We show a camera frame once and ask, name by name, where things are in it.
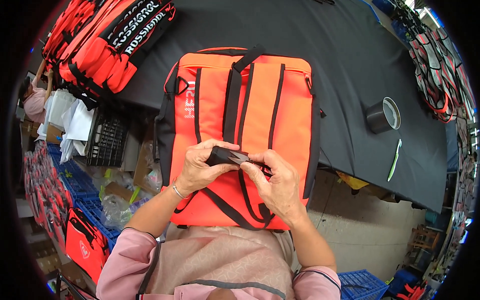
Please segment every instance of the green marker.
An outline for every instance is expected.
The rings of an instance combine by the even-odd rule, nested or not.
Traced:
[[[396,161],[398,159],[398,150],[402,146],[402,139],[398,139],[398,144],[396,144],[396,152],[395,152],[395,159],[393,160],[392,168],[390,169],[390,173],[388,174],[387,181],[392,179],[393,173],[395,172]]]

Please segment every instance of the pink shirt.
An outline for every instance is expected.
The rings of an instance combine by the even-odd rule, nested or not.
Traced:
[[[110,257],[100,274],[96,296],[101,300],[135,299],[135,295],[152,263],[155,239],[147,233],[126,228],[118,237]],[[339,300],[340,280],[324,266],[310,267],[300,272],[292,282],[297,300]],[[175,288],[173,295],[146,294],[143,300],[205,300],[216,287],[187,284]],[[260,288],[232,289],[238,300],[278,299],[278,295]]]
[[[33,92],[24,101],[24,110],[27,116],[33,121],[43,123],[45,121],[45,93],[47,92],[41,87],[37,87],[37,78],[33,79]]]

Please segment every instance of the woman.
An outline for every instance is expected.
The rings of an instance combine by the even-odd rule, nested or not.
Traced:
[[[53,70],[50,69],[48,72],[48,85],[47,90],[44,90],[41,87],[37,87],[38,80],[42,75],[42,71],[45,68],[45,60],[42,61],[36,72],[36,76],[32,82],[30,78],[27,77],[24,79],[20,85],[20,90],[18,92],[18,97],[20,102],[23,104],[25,113],[33,121],[38,123],[43,123],[45,121],[45,102],[50,93],[52,92],[52,79],[53,79]]]
[[[208,140],[187,149],[180,176],[143,205],[117,239],[98,280],[96,294],[108,299],[340,299],[340,281],[332,250],[308,218],[299,198],[295,168],[275,151],[250,154],[273,173],[269,181],[254,165],[205,161],[212,147],[238,145]],[[249,231],[239,227],[169,227],[173,211],[192,192],[219,175],[241,168],[252,179],[265,205],[291,229],[300,273],[290,269],[293,245],[288,232]]]

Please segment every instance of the woman's left hand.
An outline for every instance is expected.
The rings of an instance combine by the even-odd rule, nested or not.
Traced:
[[[238,165],[231,164],[219,164],[213,167],[207,165],[205,161],[210,157],[214,146],[231,150],[240,149],[238,145],[214,139],[188,147],[185,153],[182,172],[175,180],[177,190],[182,196],[186,197],[194,191],[203,189],[223,173],[240,169]]]

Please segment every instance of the black table cover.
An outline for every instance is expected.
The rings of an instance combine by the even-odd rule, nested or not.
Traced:
[[[160,108],[163,84],[187,52],[251,48],[307,60],[327,117],[319,163],[440,212],[446,177],[444,124],[423,111],[407,49],[360,0],[178,0],[178,19],[154,46],[119,98]],[[391,97],[401,127],[369,131],[365,109]],[[398,139],[402,139],[390,182]]]

